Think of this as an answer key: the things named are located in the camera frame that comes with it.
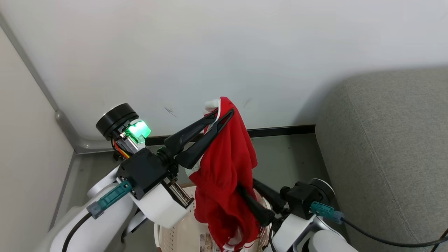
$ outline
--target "baseboard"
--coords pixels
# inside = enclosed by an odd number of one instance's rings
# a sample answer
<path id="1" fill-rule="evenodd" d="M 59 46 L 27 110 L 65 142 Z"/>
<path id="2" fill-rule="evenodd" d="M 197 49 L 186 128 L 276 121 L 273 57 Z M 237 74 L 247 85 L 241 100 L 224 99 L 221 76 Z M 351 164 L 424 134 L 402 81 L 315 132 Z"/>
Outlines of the baseboard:
<path id="1" fill-rule="evenodd" d="M 255 137 L 265 137 L 265 136 L 276 136 L 276 135 L 297 135 L 297 134 L 310 134 L 315 133 L 316 125 L 301 125 L 301 126 L 290 126 L 290 127 L 277 127 L 277 128 L 262 128 L 262 129 L 251 129 L 247 130 L 251 138 Z M 193 139 L 192 142 L 196 142 L 203 135 L 198 135 Z M 169 136 L 156 136 L 149 137 L 146 139 L 146 145 L 163 145 L 164 140 Z"/>

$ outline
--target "red garment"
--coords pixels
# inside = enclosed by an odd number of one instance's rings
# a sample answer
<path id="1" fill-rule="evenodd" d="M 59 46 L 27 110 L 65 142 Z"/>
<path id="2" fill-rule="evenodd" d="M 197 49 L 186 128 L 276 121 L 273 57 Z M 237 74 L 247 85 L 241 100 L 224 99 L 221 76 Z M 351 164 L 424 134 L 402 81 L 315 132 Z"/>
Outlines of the red garment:
<path id="1" fill-rule="evenodd" d="M 232 119 L 206 150 L 200 169 L 190 179 L 196 184 L 194 216 L 208 223 L 218 246 L 237 251 L 259 234 L 255 217 L 236 190 L 240 184 L 256 199 L 252 169 L 257 166 L 257 158 L 237 108 L 227 97 L 221 97 L 220 118 L 231 108 L 235 111 Z"/>

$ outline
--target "gray floor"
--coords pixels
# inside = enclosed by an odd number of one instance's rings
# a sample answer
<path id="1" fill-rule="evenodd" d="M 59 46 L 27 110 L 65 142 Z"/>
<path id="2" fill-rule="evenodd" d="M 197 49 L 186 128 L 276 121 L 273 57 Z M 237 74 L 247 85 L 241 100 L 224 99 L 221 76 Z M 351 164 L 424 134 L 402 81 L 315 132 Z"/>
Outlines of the gray floor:
<path id="1" fill-rule="evenodd" d="M 329 181 L 314 134 L 254 138 L 252 143 L 258 159 L 254 178 L 277 191 L 283 186 L 291 187 L 297 181 L 308 182 L 312 178 Z M 117 164 L 110 152 L 77 156 L 70 175 L 72 182 L 69 181 L 76 190 L 68 186 L 64 194 L 67 204 L 58 216 L 72 206 L 85 204 L 88 201 L 86 192 Z M 190 180 L 181 169 L 179 183 L 187 182 Z M 147 221 L 126 237 L 126 252 L 155 252 L 153 225 Z"/>

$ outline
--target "gray sofa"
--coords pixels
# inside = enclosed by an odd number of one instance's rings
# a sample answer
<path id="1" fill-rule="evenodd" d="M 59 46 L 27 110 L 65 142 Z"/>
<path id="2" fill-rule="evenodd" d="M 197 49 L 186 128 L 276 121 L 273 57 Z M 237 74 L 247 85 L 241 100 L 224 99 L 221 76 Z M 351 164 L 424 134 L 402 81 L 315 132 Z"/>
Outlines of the gray sofa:
<path id="1" fill-rule="evenodd" d="M 448 228 L 448 68 L 344 81 L 324 103 L 316 137 L 348 220 L 403 243 L 436 240 Z M 347 231 L 361 252 L 431 250 Z M 448 242 L 437 251 L 448 251 Z"/>

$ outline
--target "teal connector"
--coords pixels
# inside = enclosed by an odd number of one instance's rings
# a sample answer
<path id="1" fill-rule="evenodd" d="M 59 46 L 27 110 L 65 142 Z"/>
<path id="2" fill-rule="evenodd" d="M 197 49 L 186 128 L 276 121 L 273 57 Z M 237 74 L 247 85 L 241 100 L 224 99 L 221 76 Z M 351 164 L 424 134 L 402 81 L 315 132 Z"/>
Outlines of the teal connector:
<path id="1" fill-rule="evenodd" d="M 92 214 L 94 219 L 100 217 L 106 209 L 115 204 L 118 200 L 123 198 L 126 194 L 132 191 L 132 186 L 129 181 L 125 180 L 118 186 L 101 197 L 99 201 L 95 201 L 87 207 L 89 213 Z"/>
<path id="2" fill-rule="evenodd" d="M 331 206 L 327 206 L 317 201 L 311 203 L 311 212 L 317 216 L 322 216 L 324 218 L 330 219 L 337 224 L 342 224 L 342 221 L 340 219 L 344 217 L 344 214 L 342 212 L 335 211 L 335 209 Z"/>

